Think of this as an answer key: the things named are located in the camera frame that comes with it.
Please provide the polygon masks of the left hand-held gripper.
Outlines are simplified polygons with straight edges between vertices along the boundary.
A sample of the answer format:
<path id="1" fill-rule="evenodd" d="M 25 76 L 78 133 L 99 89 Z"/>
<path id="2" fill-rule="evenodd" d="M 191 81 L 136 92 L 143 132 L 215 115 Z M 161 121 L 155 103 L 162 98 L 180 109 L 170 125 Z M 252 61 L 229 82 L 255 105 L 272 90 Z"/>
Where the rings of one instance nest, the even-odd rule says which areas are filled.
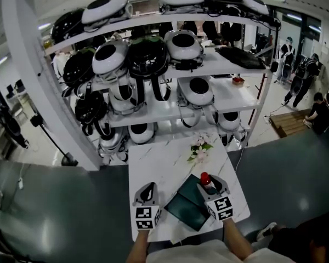
<path id="1" fill-rule="evenodd" d="M 155 182 L 145 184 L 135 193 L 133 207 L 135 208 L 135 225 L 138 231 L 156 228 L 161 218 L 161 210 Z"/>

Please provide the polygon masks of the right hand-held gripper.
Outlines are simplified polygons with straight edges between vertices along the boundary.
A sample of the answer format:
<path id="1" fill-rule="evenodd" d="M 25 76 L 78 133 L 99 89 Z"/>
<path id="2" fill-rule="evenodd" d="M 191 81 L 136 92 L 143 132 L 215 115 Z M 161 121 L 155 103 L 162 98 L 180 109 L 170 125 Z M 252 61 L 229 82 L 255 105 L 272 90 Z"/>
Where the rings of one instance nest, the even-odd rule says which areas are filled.
<path id="1" fill-rule="evenodd" d="M 205 202 L 209 214 L 216 221 L 224 221 L 233 217 L 233 206 L 226 192 L 226 181 L 216 175 L 210 175 L 211 182 L 213 183 L 217 194 L 214 198 Z M 197 186 L 201 196 L 208 199 L 207 191 L 201 186 Z"/>

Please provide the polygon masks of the small red-capped bottle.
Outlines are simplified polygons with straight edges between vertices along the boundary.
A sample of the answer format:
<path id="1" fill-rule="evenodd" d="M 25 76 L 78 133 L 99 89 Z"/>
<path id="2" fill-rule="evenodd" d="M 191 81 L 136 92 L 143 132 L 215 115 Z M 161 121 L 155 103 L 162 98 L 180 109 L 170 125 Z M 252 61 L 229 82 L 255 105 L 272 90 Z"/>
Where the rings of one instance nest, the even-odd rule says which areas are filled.
<path id="1" fill-rule="evenodd" d="M 211 176 L 207 172 L 202 172 L 200 175 L 200 185 L 204 188 L 207 192 L 212 188 L 212 180 Z"/>

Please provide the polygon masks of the dark green box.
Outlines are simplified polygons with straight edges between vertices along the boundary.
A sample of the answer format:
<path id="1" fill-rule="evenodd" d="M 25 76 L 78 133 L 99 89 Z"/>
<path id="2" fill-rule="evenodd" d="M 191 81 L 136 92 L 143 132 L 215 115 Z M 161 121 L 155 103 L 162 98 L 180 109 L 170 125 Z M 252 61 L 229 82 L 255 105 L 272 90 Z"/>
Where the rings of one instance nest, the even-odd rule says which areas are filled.
<path id="1" fill-rule="evenodd" d="M 197 185 L 200 179 L 190 175 L 164 207 L 186 226 L 199 231 L 211 217 Z"/>

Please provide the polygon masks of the person's left forearm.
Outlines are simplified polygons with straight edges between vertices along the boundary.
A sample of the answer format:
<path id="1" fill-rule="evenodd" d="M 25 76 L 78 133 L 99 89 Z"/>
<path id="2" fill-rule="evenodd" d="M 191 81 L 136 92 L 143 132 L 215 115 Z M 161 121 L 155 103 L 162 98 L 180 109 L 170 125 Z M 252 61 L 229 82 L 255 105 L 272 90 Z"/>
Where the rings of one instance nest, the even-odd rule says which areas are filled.
<path id="1" fill-rule="evenodd" d="M 149 232 L 149 230 L 141 230 L 138 232 L 126 263 L 146 263 Z"/>

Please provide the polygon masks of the pink artificial flower bouquet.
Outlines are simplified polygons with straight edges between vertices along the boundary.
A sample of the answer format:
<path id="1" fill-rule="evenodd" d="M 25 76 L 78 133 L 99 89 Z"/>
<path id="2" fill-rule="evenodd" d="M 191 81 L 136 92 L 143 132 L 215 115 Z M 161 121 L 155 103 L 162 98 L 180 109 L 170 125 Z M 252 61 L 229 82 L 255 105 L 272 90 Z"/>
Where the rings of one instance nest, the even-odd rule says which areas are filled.
<path id="1" fill-rule="evenodd" d="M 208 156 L 208 152 L 213 148 L 212 134 L 201 132 L 194 136 L 190 145 L 189 163 L 202 163 Z"/>

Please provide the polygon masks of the person's white shirt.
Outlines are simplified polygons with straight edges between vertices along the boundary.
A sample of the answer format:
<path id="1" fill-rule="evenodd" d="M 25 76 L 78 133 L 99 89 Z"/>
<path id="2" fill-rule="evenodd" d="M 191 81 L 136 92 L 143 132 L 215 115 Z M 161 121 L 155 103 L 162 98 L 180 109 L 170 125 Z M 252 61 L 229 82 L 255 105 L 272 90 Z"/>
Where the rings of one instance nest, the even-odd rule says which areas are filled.
<path id="1" fill-rule="evenodd" d="M 294 263 L 268 248 L 259 249 L 241 260 L 217 239 L 200 245 L 183 245 L 149 254 L 146 263 Z"/>

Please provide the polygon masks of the person's white shoe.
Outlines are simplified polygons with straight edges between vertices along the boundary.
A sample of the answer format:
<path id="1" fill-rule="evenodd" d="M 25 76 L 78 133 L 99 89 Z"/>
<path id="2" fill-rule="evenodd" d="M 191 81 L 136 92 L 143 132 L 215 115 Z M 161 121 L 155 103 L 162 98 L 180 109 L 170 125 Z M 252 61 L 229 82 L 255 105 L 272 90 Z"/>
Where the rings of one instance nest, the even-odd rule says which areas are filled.
<path id="1" fill-rule="evenodd" d="M 271 235 L 273 232 L 273 228 L 277 225 L 277 223 L 275 222 L 271 222 L 270 224 L 268 224 L 267 226 L 265 226 L 263 229 L 261 229 L 256 236 L 256 241 L 259 242 L 262 239 L 264 239 L 265 237 Z"/>

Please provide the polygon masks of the white metal shelf rack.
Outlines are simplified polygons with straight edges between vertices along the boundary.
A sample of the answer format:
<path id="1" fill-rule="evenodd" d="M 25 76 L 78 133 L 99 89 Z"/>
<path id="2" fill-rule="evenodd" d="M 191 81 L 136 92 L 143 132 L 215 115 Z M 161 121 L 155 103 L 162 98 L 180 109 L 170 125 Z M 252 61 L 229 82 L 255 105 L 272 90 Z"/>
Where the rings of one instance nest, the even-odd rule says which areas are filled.
<path id="1" fill-rule="evenodd" d="M 267 6 L 260 0 L 159 0 L 159 6 L 160 12 L 148 18 L 135 18 L 132 15 L 128 20 L 110 22 L 92 33 L 82 32 L 61 43 L 53 41 L 53 46 L 46 49 L 46 54 L 50 55 L 72 44 L 104 33 L 184 19 L 189 21 L 222 19 L 225 22 L 237 24 L 245 24 L 247 20 L 250 20 L 262 25 L 269 25 L 273 29 L 278 29 L 280 26 L 276 19 L 268 15 Z M 191 128 L 201 117 L 205 117 L 209 124 L 217 125 L 221 124 L 222 116 L 225 113 L 240 112 L 257 107 L 257 99 L 249 94 L 246 88 L 234 85 L 232 78 L 219 79 L 219 75 L 225 72 L 247 71 L 266 74 L 270 73 L 272 68 L 265 64 L 265 69 L 262 70 L 245 69 L 222 57 L 214 48 L 205 49 L 203 47 L 203 49 L 205 59 L 200 68 L 192 72 L 178 71 L 173 66 L 168 68 L 165 79 L 171 87 L 172 93 L 167 101 L 157 101 L 150 81 L 145 80 L 145 105 L 138 112 L 127 116 L 108 113 L 107 121 L 111 127 L 180 120 L 183 126 Z M 108 96 L 110 85 L 98 76 L 91 79 L 89 83 L 83 83 L 76 92 L 71 92 L 70 95 L 75 94 L 77 100 L 83 98 L 88 85 L 92 87 L 92 91 L 101 92 L 105 98 Z M 80 117 L 82 129 L 87 121 L 86 118 Z M 114 159 L 118 159 L 121 162 L 127 162 L 127 142 L 124 145 L 124 153 L 112 155 L 110 159 L 104 160 L 112 162 Z"/>

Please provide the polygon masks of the wooden pallet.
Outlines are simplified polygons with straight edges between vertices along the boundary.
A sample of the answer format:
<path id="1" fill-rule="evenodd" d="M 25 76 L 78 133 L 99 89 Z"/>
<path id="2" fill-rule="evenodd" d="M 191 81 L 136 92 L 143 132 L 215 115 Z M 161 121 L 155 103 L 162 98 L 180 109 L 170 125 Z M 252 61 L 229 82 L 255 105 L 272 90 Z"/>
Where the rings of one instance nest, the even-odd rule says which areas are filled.
<path id="1" fill-rule="evenodd" d="M 276 131 L 279 138 L 285 138 L 300 133 L 308 129 L 303 123 L 303 119 L 310 111 L 311 109 L 305 109 L 280 115 L 271 115 L 271 126 Z"/>

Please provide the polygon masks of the person's black trousers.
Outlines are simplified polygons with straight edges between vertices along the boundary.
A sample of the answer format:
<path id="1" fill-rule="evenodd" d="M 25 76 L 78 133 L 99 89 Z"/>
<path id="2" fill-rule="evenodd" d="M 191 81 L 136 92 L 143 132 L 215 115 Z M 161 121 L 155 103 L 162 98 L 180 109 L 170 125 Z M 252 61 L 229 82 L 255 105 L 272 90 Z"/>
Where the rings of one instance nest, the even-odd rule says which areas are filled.
<path id="1" fill-rule="evenodd" d="M 329 212 L 295 228 L 274 225 L 264 232 L 269 235 L 268 248 L 295 263 L 329 263 Z"/>

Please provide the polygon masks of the small black device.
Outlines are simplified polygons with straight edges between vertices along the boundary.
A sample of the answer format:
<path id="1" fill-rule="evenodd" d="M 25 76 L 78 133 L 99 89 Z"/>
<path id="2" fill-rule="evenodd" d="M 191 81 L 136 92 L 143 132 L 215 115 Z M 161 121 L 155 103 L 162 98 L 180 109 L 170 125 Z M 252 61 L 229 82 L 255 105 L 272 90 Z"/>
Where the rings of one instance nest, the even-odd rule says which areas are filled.
<path id="1" fill-rule="evenodd" d="M 175 69 L 179 71 L 192 71 L 200 66 L 201 64 L 196 60 L 181 60 L 175 64 Z"/>

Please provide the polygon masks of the black flat mat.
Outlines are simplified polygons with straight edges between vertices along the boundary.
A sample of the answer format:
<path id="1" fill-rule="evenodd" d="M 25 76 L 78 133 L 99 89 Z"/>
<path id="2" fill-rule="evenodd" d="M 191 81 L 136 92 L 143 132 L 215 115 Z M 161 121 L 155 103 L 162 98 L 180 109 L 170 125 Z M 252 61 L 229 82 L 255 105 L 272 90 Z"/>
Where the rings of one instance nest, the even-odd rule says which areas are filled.
<path id="1" fill-rule="evenodd" d="M 245 69 L 265 69 L 264 61 L 237 47 L 219 47 L 214 49 L 222 57 Z"/>

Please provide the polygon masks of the group of black pod backpacks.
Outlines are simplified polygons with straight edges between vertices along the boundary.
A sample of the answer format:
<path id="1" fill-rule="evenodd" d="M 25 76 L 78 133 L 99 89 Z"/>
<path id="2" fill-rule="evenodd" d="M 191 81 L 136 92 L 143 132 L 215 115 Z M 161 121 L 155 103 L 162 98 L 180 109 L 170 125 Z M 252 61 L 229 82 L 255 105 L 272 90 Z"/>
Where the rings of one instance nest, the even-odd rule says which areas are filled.
<path id="1" fill-rule="evenodd" d="M 110 22 L 120 22 L 132 17 L 132 5 L 128 0 L 96 0 L 84 9 L 76 9 L 57 19 L 51 36 L 55 43 L 61 43 L 82 32 L 92 33 Z M 145 100 L 143 81 L 150 79 L 156 100 L 165 101 L 166 94 L 160 92 L 160 78 L 168 70 L 169 63 L 175 60 L 196 60 L 201 65 L 204 60 L 202 46 L 191 31 L 174 32 L 173 45 L 176 50 L 184 49 L 178 58 L 169 42 L 159 35 L 147 35 L 126 41 L 114 39 L 102 43 L 97 48 L 83 48 L 76 51 L 66 62 L 63 79 L 68 88 L 63 97 L 76 92 L 83 83 L 89 83 L 98 76 L 101 80 L 116 85 L 119 90 L 132 90 L 130 79 L 136 83 L 136 95 L 129 100 L 134 106 Z"/>

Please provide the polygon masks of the row of black bags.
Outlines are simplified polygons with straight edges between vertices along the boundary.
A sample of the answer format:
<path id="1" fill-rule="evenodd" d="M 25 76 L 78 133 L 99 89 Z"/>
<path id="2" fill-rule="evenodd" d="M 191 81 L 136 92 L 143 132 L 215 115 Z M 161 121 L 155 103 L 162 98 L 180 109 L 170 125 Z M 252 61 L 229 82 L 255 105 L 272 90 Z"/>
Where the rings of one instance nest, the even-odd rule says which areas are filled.
<path id="1" fill-rule="evenodd" d="M 189 30 L 201 41 L 209 44 L 225 45 L 227 47 L 240 47 L 242 40 L 242 25 L 237 23 L 216 21 L 179 21 L 174 23 L 178 30 Z M 130 39 L 147 35 L 159 35 L 162 38 L 169 31 L 174 31 L 172 22 L 163 22 L 137 26 L 131 29 Z"/>

